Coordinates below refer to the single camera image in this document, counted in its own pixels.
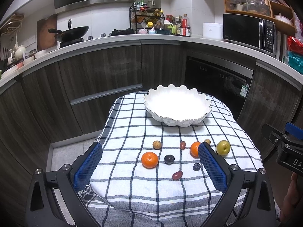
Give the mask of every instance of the plastic bag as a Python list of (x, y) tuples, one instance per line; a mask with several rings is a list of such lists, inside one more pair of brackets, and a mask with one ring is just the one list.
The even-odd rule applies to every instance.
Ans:
[(303, 74), (303, 56), (294, 52), (288, 52), (288, 64), (299, 73)]
[(296, 13), (294, 14), (294, 26), (296, 27), (296, 33), (294, 34), (296, 39), (303, 42), (303, 25), (300, 22), (299, 18), (297, 17)]
[(303, 43), (292, 36), (289, 36), (287, 39), (287, 48), (288, 51), (303, 55)]

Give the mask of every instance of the white scalloped bowl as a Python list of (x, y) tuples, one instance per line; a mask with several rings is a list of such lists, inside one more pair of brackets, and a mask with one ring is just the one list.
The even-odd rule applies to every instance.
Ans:
[(196, 89), (181, 85), (159, 85), (144, 95), (144, 105), (152, 117), (169, 126), (187, 127), (196, 125), (210, 113), (212, 101), (206, 100), (205, 94)]

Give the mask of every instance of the cutting board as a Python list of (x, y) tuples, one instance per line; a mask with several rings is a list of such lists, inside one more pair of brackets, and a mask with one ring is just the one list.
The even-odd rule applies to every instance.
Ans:
[(50, 28), (57, 29), (56, 14), (37, 21), (37, 51), (45, 50), (57, 45), (58, 41), (54, 38), (55, 34), (47, 31)]

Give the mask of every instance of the wok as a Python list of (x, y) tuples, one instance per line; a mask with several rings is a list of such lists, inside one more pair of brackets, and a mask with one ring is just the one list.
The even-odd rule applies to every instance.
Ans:
[(55, 33), (55, 35), (54, 35), (55, 39), (61, 43), (65, 43), (65, 42), (70, 42), (72, 40), (83, 37), (89, 29), (89, 26), (82, 26), (82, 27), (77, 27), (77, 28), (71, 29), (72, 19), (69, 19), (68, 26), (69, 26), (69, 29), (66, 31), (61, 31), (61, 30), (57, 30), (57, 29), (48, 29), (48, 32)]

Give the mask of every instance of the mandarin orange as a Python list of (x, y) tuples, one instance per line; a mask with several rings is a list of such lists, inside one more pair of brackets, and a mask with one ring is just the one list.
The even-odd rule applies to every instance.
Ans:
[(190, 146), (190, 153), (193, 157), (198, 158), (198, 148), (199, 148), (200, 142), (194, 142), (191, 146)]
[(146, 152), (141, 157), (141, 163), (146, 168), (154, 168), (159, 162), (158, 156), (153, 152)]

